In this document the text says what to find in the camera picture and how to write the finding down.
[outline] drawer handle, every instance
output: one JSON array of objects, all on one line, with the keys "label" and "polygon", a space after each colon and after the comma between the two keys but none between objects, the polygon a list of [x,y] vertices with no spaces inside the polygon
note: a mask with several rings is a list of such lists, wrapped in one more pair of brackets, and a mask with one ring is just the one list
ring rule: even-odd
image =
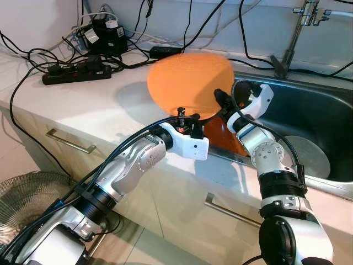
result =
[{"label": "drawer handle", "polygon": [[214,204],[212,202],[214,197],[215,197],[214,194],[208,192],[207,197],[206,197],[205,202],[204,202],[205,205],[207,205],[208,207],[211,207],[211,208],[213,208],[213,209],[215,209],[217,211],[220,211],[221,213],[224,213],[224,214],[227,214],[227,215],[229,215],[229,216],[231,216],[233,218],[236,218],[236,219],[238,219],[240,221],[246,222],[249,225],[255,226],[256,228],[260,228],[261,227],[261,223],[259,223],[259,222],[256,222],[256,221],[254,221],[252,219],[249,219],[249,218],[247,218],[247,217],[245,217],[245,216],[243,216],[241,214],[237,214],[237,213],[235,213],[233,211],[230,211],[230,210],[228,210],[228,209],[226,209],[224,207],[221,207],[221,206],[219,206],[217,204]]},{"label": "drawer handle", "polygon": [[51,129],[45,135],[48,136],[49,138],[54,139],[55,141],[58,141],[58,142],[61,142],[61,143],[65,144],[65,145],[71,146],[72,148],[80,150],[80,151],[82,151],[84,153],[92,153],[92,151],[95,149],[95,145],[91,145],[88,148],[84,148],[84,147],[81,147],[79,145],[74,144],[73,142],[69,142],[69,141],[67,141],[67,140],[65,140],[63,138],[60,138],[60,137],[54,135],[54,133],[56,133],[56,130],[55,129]]}]

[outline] power adapter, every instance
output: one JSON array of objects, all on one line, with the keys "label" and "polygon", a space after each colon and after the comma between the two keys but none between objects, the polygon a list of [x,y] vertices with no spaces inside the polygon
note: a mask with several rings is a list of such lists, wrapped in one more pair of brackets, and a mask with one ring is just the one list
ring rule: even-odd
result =
[{"label": "power adapter", "polygon": [[154,46],[149,50],[149,57],[151,59],[162,59],[170,55],[179,54],[183,48],[178,47],[160,47]]}]

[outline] fan grille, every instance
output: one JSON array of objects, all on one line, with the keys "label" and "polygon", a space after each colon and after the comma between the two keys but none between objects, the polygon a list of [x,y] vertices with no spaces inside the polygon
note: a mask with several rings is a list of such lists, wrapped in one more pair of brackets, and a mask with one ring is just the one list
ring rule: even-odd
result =
[{"label": "fan grille", "polygon": [[56,172],[31,172],[0,183],[0,253],[73,185]]}]

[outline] white countertop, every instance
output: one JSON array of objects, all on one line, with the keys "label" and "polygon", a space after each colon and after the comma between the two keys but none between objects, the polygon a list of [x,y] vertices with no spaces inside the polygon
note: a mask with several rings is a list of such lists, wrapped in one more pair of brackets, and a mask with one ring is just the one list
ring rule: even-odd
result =
[{"label": "white countertop", "polygon": [[[125,57],[124,61],[132,63],[139,58],[140,55],[131,55]],[[145,125],[167,116],[148,94],[146,80],[149,68],[150,66],[145,66],[123,70],[114,74],[111,79],[52,86],[43,85],[41,75],[34,75],[20,87],[14,106],[52,120],[59,129],[64,128],[77,136],[91,135],[108,142],[121,142]],[[250,72],[247,67],[237,66],[238,69]],[[312,77],[311,81],[315,82],[316,77]],[[0,81],[0,106],[9,108],[9,99],[15,85],[4,87],[2,84],[7,83]],[[259,207],[261,195],[255,169],[235,162],[230,167],[229,163],[212,155],[207,161],[193,161],[169,153],[164,163],[157,166],[172,166],[216,182],[247,200],[250,205]],[[353,235],[352,202],[311,188],[307,198],[325,227]]]}]

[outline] black power strip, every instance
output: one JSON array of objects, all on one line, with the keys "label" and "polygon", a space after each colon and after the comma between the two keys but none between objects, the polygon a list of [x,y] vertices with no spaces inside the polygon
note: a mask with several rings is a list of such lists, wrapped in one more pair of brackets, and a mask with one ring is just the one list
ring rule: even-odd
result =
[{"label": "black power strip", "polygon": [[103,65],[99,55],[91,55],[86,62],[76,66],[69,64],[53,65],[48,68],[48,73],[42,76],[43,84],[63,84],[111,78],[111,67]]}]

